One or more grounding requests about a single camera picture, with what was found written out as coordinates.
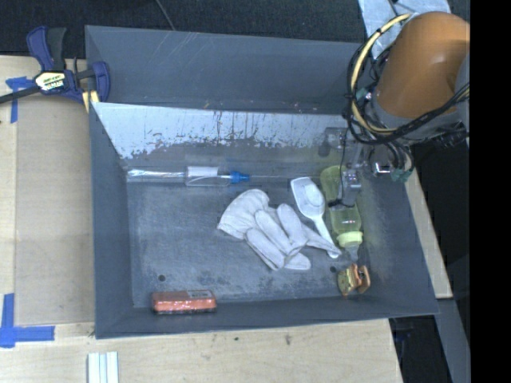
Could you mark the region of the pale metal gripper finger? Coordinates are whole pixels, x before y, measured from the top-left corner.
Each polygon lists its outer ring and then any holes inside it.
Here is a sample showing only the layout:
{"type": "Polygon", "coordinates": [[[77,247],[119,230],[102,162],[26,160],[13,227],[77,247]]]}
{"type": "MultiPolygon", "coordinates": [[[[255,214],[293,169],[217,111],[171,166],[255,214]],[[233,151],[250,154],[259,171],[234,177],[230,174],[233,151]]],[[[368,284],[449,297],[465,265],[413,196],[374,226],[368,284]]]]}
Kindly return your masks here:
{"type": "Polygon", "coordinates": [[[362,188],[357,170],[343,170],[341,173],[340,200],[345,207],[352,207],[356,203],[362,188]]]}
{"type": "Polygon", "coordinates": [[[323,134],[323,142],[319,146],[319,156],[329,156],[331,152],[340,152],[344,149],[345,129],[326,128],[323,134]]]}

